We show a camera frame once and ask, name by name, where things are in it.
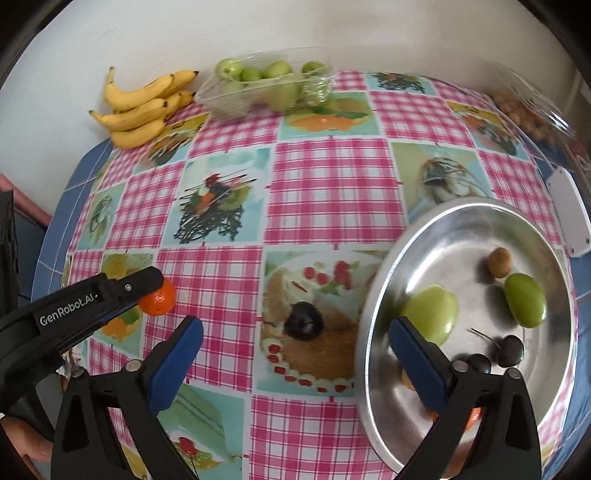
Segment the white wall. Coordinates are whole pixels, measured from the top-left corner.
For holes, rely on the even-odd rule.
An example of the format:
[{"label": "white wall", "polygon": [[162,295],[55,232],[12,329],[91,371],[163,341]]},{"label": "white wall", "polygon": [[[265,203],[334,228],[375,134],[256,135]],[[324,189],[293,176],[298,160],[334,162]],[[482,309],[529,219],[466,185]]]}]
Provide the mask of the white wall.
[{"label": "white wall", "polygon": [[574,67],[517,0],[74,0],[0,90],[0,171],[48,212],[79,159],[107,135],[104,75],[134,89],[256,50],[326,45],[341,69],[425,73],[486,87],[501,61],[557,102]]}]

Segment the kiwi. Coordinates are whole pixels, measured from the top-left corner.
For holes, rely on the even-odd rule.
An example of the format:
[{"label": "kiwi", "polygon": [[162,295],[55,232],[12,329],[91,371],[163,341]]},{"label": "kiwi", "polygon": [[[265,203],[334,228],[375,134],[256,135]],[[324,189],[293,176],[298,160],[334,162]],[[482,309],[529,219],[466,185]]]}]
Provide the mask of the kiwi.
[{"label": "kiwi", "polygon": [[511,273],[511,253],[506,248],[497,248],[486,258],[486,266],[493,277],[506,277]]}]

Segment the banana bunch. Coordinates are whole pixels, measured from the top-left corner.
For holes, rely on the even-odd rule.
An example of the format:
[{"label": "banana bunch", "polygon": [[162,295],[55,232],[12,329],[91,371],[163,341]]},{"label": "banana bunch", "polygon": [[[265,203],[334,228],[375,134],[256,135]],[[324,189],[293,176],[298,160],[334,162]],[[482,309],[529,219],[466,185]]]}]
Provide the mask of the banana bunch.
[{"label": "banana bunch", "polygon": [[133,92],[119,90],[107,74],[104,96],[113,113],[89,113],[111,132],[111,140],[122,149],[139,147],[152,140],[165,127],[165,121],[193,101],[195,94],[182,88],[192,82],[198,72],[180,70],[164,75]]}]

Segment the tablecloth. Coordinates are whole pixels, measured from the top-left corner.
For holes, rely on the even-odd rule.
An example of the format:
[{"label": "tablecloth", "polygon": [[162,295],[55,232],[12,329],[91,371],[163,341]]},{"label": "tablecloth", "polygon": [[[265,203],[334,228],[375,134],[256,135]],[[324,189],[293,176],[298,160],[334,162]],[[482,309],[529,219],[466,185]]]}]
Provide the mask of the tablecloth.
[{"label": "tablecloth", "polygon": [[[160,416],[202,479],[393,477],[356,416],[350,339],[380,260],[434,205],[476,195],[514,205],[570,278],[535,161],[481,93],[340,72],[321,108],[223,122],[194,104],[168,124],[143,147],[113,150],[85,186],[61,280],[155,265],[177,286],[170,314],[132,309],[77,348],[91,374],[145,357],[185,314],[202,319],[203,347]],[[318,356],[281,340],[294,300],[320,305],[340,347]],[[540,427],[545,461],[560,440],[575,360]],[[142,472],[122,417],[112,416]]]}]

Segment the dark cherry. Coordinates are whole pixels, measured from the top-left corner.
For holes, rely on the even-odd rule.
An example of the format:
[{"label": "dark cherry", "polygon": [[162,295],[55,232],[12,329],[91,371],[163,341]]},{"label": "dark cherry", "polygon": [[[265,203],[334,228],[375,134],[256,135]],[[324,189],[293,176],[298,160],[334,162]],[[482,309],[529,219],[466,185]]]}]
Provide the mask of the dark cherry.
[{"label": "dark cherry", "polygon": [[299,301],[291,308],[283,330],[286,335],[307,342],[322,333],[324,320],[318,309],[311,303]]},{"label": "dark cherry", "polygon": [[499,342],[496,363],[503,368],[514,367],[523,360],[524,353],[523,342],[515,335],[507,335]]},{"label": "dark cherry", "polygon": [[496,345],[496,363],[499,367],[514,367],[523,360],[525,347],[519,337],[516,337],[515,335],[507,335],[499,341],[496,341],[474,328],[468,328],[468,331],[479,335]]},{"label": "dark cherry", "polygon": [[482,353],[473,353],[466,358],[466,363],[477,372],[484,374],[491,373],[492,364],[486,355]]}]

